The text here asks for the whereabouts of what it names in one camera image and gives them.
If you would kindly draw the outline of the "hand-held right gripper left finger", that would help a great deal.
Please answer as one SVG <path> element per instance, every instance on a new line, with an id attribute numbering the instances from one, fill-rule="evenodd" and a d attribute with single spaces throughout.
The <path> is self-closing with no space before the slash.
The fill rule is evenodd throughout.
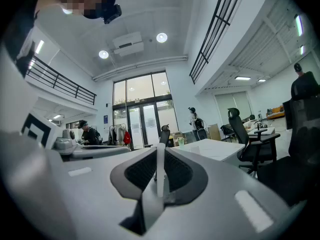
<path id="1" fill-rule="evenodd" d="M 124 186 L 133 192 L 136 186 L 127 181 L 124 171 L 114 176 L 117 185 L 111 181 L 111 172 L 118 166 L 129 167 L 148 155 L 156 155 L 157 149 L 145 148 L 114 156 L 62 163 L 63 198 L 75 230 L 77 240 L 157 240 L 159 223 L 152 224 L 152 215 L 146 204 L 139 210 L 136 199 L 123 197 L 118 188 Z M 137 214 L 142 216 L 148 231 L 139 235 L 123 226 Z"/>

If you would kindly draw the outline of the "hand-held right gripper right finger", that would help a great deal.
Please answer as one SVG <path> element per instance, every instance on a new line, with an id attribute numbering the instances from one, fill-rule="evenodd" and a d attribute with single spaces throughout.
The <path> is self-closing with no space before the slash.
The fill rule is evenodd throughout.
<path id="1" fill-rule="evenodd" d="M 175 151 L 201 165 L 208 183 L 193 202 L 167 207 L 147 231 L 148 240 L 279 240 L 306 205 L 289 207 L 273 190 L 226 162 Z"/>

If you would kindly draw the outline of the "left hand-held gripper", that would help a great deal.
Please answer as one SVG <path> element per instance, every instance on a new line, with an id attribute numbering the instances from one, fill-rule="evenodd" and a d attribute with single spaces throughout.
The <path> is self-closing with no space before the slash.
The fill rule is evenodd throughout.
<path id="1" fill-rule="evenodd" d="M 21 129 L 25 136 L 35 139 L 48 150 L 55 150 L 62 156 L 71 155 L 74 159 L 104 158 L 131 150 L 127 146 L 79 145 L 72 139 L 72 131 L 63 129 L 44 117 L 31 111 Z"/>

